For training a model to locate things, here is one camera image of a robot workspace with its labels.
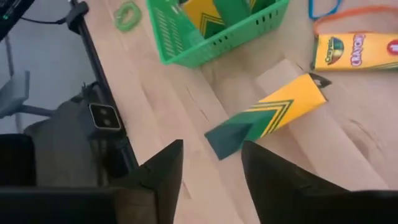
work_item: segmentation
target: green plastic basket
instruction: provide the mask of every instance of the green plastic basket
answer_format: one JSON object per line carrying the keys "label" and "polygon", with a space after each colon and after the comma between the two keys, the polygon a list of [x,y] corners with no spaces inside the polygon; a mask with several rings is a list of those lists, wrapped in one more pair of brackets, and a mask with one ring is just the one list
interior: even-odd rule
{"label": "green plastic basket", "polygon": [[204,39],[178,7],[177,0],[147,0],[162,63],[197,67],[257,36],[280,26],[289,0],[269,7]]}

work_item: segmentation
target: orange wire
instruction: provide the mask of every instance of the orange wire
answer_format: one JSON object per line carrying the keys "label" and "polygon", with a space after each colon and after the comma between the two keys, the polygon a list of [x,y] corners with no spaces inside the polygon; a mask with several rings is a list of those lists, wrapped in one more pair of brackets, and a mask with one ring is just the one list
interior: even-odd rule
{"label": "orange wire", "polygon": [[318,35],[319,34],[318,28],[319,28],[320,24],[324,23],[324,22],[330,22],[330,21],[334,21],[334,20],[338,20],[338,19],[342,19],[342,18],[346,18],[346,17],[350,17],[350,16],[357,16],[357,15],[361,15],[361,14],[367,14],[367,13],[372,13],[372,12],[384,12],[384,11],[398,13],[398,7],[380,5],[380,6],[366,6],[366,7],[359,7],[356,9],[348,9],[346,11],[338,12],[336,14],[333,14],[330,16],[325,16],[325,17],[318,19],[313,24],[313,32],[315,33],[315,35]]}

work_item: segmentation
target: green rubber band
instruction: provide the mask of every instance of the green rubber band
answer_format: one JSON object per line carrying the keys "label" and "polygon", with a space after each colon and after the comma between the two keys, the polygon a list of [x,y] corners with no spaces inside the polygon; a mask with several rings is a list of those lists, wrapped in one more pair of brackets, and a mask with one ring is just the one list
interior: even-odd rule
{"label": "green rubber band", "polygon": [[[124,18],[128,15],[129,11],[132,10],[132,17],[130,20],[123,22]],[[141,10],[134,2],[125,2],[116,11],[114,23],[116,27],[121,31],[129,31],[141,20]]]}

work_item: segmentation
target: wooden surface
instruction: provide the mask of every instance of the wooden surface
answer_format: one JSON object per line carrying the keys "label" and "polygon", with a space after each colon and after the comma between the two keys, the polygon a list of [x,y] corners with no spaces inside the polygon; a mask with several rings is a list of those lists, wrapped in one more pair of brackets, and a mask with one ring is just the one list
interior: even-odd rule
{"label": "wooden surface", "polygon": [[[291,0],[276,31],[194,70],[160,63],[145,0],[134,1],[142,9],[142,20],[127,33],[113,24],[113,13],[122,0],[86,2],[90,6],[86,23],[138,162],[174,139],[184,139],[183,184],[175,223],[259,223],[240,153],[218,161],[203,134],[287,83],[289,76],[276,72],[257,80],[284,58],[309,69],[313,34],[307,0]],[[315,9],[323,13],[333,3],[316,1]],[[398,6],[394,0],[345,0],[342,9],[382,3]],[[396,20],[390,14],[360,16],[325,24],[321,31],[396,32]],[[259,143],[350,190],[398,189],[398,73],[320,75],[333,81],[323,91],[329,103]],[[322,133],[323,141],[310,133]]]}

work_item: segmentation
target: blue wire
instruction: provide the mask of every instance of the blue wire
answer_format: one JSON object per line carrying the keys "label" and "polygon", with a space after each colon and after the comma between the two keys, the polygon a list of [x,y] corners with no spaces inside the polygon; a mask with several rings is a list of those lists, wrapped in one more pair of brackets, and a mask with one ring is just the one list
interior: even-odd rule
{"label": "blue wire", "polygon": [[330,12],[328,12],[324,15],[320,15],[320,16],[313,15],[313,5],[314,5],[313,2],[314,2],[314,0],[308,0],[308,16],[315,21],[321,17],[329,16],[329,15],[336,13],[338,11],[338,8],[340,7],[341,3],[343,2],[343,0],[337,0],[336,6]]}

